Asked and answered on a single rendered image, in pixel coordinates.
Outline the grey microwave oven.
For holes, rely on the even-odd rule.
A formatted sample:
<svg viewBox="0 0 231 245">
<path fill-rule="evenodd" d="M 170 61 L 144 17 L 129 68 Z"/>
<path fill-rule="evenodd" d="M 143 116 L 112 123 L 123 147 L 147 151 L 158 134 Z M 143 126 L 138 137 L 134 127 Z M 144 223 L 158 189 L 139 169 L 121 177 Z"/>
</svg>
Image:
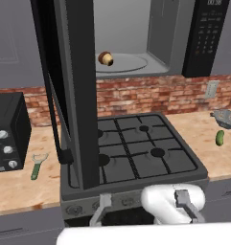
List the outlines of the grey microwave oven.
<svg viewBox="0 0 231 245">
<path fill-rule="evenodd" d="M 102 78 L 211 75 L 230 0 L 94 0 L 96 56 L 140 56 L 148 65 Z"/>
</svg>

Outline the grey wall cupboard door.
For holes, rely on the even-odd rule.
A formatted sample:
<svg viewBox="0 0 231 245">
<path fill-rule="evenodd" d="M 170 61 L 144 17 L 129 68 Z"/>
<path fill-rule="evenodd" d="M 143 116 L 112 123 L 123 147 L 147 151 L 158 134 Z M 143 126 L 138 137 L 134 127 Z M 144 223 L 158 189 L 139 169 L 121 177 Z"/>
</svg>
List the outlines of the grey wall cupboard door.
<svg viewBox="0 0 231 245">
<path fill-rule="evenodd" d="M 231 0 L 224 20 L 211 75 L 231 75 Z"/>
<path fill-rule="evenodd" d="M 0 89 L 43 85 L 30 0 L 0 0 Z"/>
</svg>

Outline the dark grey gas hob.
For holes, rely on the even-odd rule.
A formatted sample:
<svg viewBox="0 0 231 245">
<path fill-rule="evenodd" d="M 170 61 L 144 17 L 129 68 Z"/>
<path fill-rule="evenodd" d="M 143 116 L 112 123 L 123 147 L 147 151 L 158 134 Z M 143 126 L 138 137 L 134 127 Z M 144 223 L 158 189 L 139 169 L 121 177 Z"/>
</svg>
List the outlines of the dark grey gas hob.
<svg viewBox="0 0 231 245">
<path fill-rule="evenodd" d="M 141 206 L 143 188 L 176 183 L 207 187 L 207 169 L 163 114 L 103 117 L 97 124 L 100 184 L 81 189 L 73 165 L 60 167 L 60 206 L 68 225 L 86 226 L 95 213 L 92 204 L 103 193 L 112 199 L 104 223 L 135 225 L 153 222 Z M 134 203 L 125 207 L 122 200 L 128 197 Z M 68 214 L 72 205 L 81 206 L 82 212 Z"/>
</svg>

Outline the brown chocolate cupcake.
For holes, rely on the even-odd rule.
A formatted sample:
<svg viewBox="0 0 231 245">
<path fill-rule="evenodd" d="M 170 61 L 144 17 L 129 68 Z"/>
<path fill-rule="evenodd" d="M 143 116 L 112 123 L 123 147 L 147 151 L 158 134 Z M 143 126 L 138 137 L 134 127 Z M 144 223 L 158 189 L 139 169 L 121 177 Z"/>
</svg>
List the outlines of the brown chocolate cupcake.
<svg viewBox="0 0 231 245">
<path fill-rule="evenodd" d="M 100 53 L 98 60 L 102 65 L 111 66 L 113 64 L 113 56 L 108 51 Z"/>
</svg>

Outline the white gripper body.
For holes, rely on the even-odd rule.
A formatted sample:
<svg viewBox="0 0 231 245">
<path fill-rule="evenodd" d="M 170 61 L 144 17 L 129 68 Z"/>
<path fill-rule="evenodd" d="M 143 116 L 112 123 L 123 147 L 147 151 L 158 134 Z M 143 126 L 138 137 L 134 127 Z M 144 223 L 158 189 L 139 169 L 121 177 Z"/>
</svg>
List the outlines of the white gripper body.
<svg viewBox="0 0 231 245">
<path fill-rule="evenodd" d="M 205 205 L 205 195 L 199 186 L 189 184 L 173 185 L 172 224 L 204 223 L 200 213 Z"/>
</svg>

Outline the green pickle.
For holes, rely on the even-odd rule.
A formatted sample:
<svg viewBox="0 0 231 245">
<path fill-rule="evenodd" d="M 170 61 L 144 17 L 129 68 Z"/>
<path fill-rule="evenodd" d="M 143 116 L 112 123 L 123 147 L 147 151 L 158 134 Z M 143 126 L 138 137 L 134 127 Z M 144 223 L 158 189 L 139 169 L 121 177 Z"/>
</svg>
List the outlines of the green pickle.
<svg viewBox="0 0 231 245">
<path fill-rule="evenodd" d="M 216 145 L 217 146 L 222 146 L 224 143 L 224 131 L 219 130 L 216 135 Z"/>
</svg>

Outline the black toaster oven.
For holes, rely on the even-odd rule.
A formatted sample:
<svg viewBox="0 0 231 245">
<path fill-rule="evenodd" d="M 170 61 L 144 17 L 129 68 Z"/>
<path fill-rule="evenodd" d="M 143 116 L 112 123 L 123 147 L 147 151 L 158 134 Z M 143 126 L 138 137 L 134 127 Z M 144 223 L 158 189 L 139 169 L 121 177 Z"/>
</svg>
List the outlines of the black toaster oven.
<svg viewBox="0 0 231 245">
<path fill-rule="evenodd" d="M 22 169 L 32 132 L 22 92 L 0 93 L 0 130 L 9 133 L 6 139 L 0 139 L 0 172 Z M 3 151 L 7 145 L 13 149 L 11 154 Z M 11 160 L 17 162 L 16 168 L 9 166 Z"/>
</svg>

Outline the grey microwave turntable plate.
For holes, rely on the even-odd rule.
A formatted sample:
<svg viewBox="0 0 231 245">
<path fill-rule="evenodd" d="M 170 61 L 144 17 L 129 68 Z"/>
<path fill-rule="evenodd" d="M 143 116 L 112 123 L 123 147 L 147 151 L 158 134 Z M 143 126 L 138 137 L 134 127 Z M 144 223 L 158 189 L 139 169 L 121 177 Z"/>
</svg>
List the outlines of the grey microwave turntable plate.
<svg viewBox="0 0 231 245">
<path fill-rule="evenodd" d="M 111 66 L 102 65 L 96 56 L 96 71 L 98 73 L 124 73 L 140 70 L 148 65 L 148 62 L 140 56 L 130 54 L 112 54 L 113 64 Z"/>
</svg>

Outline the green handled peeler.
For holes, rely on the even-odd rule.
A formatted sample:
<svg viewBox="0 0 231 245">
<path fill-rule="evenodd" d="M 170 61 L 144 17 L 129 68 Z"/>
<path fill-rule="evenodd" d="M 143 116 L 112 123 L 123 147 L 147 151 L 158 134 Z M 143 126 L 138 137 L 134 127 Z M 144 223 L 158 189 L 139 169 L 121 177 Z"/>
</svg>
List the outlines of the green handled peeler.
<svg viewBox="0 0 231 245">
<path fill-rule="evenodd" d="M 34 168 L 31 175 L 32 181 L 37 179 L 41 164 L 48 158 L 48 156 L 49 156 L 48 153 L 38 154 L 38 155 L 34 154 L 32 156 L 32 160 L 34 162 Z"/>
</svg>

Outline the grey wall socket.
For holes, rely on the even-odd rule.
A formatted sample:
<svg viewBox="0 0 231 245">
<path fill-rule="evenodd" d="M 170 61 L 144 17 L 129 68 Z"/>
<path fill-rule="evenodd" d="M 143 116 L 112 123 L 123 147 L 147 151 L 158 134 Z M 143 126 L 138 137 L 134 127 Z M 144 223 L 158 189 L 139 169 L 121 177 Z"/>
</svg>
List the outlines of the grey wall socket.
<svg viewBox="0 0 231 245">
<path fill-rule="evenodd" d="M 219 82 L 217 80 L 210 80 L 207 83 L 207 88 L 205 91 L 205 99 L 212 99 L 217 92 Z"/>
</svg>

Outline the grey drawer front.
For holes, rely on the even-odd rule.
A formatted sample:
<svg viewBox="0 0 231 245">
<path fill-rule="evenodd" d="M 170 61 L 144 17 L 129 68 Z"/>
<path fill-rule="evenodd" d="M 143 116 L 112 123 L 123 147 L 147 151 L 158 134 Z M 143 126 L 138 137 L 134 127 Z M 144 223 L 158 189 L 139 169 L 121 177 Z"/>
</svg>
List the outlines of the grey drawer front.
<svg viewBox="0 0 231 245">
<path fill-rule="evenodd" d="M 212 181 L 206 191 L 202 213 L 207 222 L 231 222 L 231 196 L 222 195 L 231 190 L 231 179 Z"/>
<path fill-rule="evenodd" d="M 64 229 L 60 207 L 0 216 L 0 231 L 24 231 L 0 237 L 0 245 L 56 245 Z"/>
</svg>

